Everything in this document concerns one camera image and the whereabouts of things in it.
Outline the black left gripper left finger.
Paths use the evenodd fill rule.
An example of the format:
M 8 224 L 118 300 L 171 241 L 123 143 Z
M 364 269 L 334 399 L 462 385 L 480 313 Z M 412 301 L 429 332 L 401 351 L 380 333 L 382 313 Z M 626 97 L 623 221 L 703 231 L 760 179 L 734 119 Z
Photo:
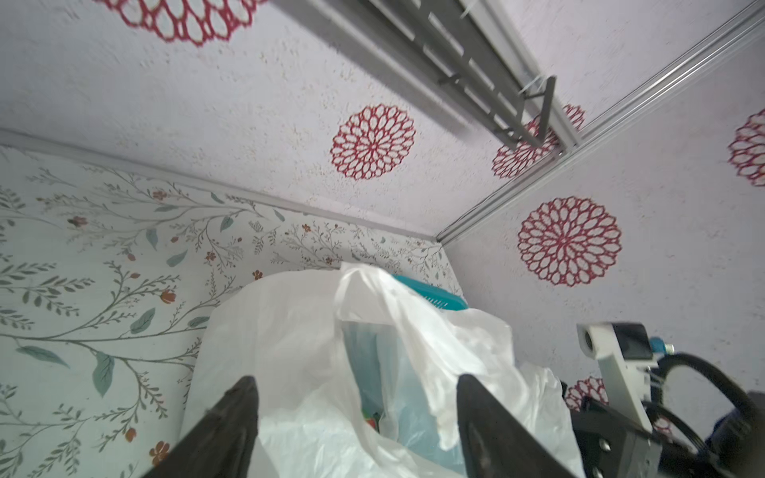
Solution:
M 243 376 L 145 478 L 241 478 L 258 436 L 259 393 Z

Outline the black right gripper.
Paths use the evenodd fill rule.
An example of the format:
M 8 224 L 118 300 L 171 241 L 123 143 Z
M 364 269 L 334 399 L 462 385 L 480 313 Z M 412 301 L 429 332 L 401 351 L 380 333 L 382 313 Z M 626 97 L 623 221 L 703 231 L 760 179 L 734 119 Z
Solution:
M 736 408 L 700 441 L 703 451 L 672 435 L 675 423 L 662 415 L 652 433 L 638 430 L 609 406 L 603 382 L 568 386 L 564 402 L 588 477 L 732 477 L 749 436 Z

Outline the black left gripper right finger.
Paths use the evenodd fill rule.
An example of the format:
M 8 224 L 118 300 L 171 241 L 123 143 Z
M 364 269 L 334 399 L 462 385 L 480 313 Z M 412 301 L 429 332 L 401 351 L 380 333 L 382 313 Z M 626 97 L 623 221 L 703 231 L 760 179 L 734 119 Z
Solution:
M 456 403 L 467 477 L 566 478 L 572 475 L 474 376 L 459 377 Z

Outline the red dragon fruit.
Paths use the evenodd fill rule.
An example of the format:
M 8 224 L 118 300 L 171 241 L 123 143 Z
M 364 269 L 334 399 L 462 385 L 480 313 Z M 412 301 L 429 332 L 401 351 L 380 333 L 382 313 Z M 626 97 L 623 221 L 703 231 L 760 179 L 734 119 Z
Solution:
M 376 432 L 380 431 L 380 424 L 379 424 L 380 414 L 375 413 L 373 415 L 365 415 L 365 420 L 366 420 L 366 423 L 371 428 L 374 428 L 374 430 L 376 430 Z

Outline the white plastic bag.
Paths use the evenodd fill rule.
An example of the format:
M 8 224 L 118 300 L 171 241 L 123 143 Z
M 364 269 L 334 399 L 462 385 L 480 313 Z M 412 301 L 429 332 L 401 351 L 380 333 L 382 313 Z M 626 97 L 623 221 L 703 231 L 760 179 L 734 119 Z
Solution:
M 251 476 L 458 477 L 463 374 L 583 475 L 561 382 L 515 358 L 508 324 L 477 309 L 438 309 L 362 264 L 273 275 L 219 306 L 202 337 L 182 428 L 253 376 L 259 436 Z M 375 413 L 379 432 L 365 420 Z

